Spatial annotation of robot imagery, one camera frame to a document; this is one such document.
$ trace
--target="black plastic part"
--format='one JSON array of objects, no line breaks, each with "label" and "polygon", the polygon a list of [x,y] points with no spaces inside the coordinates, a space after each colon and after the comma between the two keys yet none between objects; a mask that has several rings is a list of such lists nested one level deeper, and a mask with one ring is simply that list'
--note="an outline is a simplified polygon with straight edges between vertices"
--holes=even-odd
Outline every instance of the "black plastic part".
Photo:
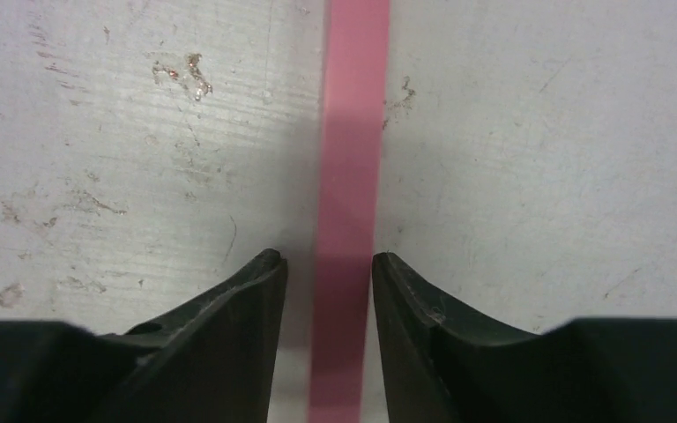
[{"label": "black plastic part", "polygon": [[544,336],[372,269],[391,423],[677,423],[677,320],[578,319]]},{"label": "black plastic part", "polygon": [[263,423],[285,290],[266,250],[125,335],[1,322],[0,423]]}]

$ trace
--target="pink strip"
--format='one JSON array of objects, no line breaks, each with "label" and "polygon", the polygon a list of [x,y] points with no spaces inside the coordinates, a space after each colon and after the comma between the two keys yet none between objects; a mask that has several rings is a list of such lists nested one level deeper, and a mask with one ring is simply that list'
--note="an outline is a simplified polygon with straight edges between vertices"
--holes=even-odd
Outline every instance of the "pink strip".
[{"label": "pink strip", "polygon": [[332,0],[308,421],[360,421],[390,0]]}]

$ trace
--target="white surface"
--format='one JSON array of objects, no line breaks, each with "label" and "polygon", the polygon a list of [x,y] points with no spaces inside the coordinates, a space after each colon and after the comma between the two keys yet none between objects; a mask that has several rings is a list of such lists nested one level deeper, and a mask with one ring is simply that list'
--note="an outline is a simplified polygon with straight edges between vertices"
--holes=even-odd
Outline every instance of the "white surface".
[{"label": "white surface", "polygon": [[[323,2],[91,3],[0,2],[0,318],[127,330],[279,248],[272,421],[302,421]],[[677,315],[677,2],[391,22],[377,249],[527,330]],[[213,93],[155,85],[159,53],[201,53]]]}]

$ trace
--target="pink line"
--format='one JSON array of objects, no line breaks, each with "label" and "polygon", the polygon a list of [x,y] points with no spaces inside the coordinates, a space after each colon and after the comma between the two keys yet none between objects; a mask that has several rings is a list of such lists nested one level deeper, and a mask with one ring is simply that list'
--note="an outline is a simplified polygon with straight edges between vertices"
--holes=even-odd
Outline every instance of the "pink line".
[{"label": "pink line", "polygon": [[308,421],[360,421],[390,0],[332,0]]}]

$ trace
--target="white table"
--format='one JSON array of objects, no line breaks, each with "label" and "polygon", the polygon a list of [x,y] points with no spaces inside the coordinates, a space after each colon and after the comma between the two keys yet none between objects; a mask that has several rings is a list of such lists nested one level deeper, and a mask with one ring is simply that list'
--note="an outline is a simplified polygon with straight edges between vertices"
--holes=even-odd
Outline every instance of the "white table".
[{"label": "white table", "polygon": [[[677,315],[677,1],[391,22],[377,250],[526,330]],[[318,0],[1,1],[0,318],[127,330],[278,248],[272,421],[303,421],[323,34]],[[200,102],[154,81],[191,53]]]}]

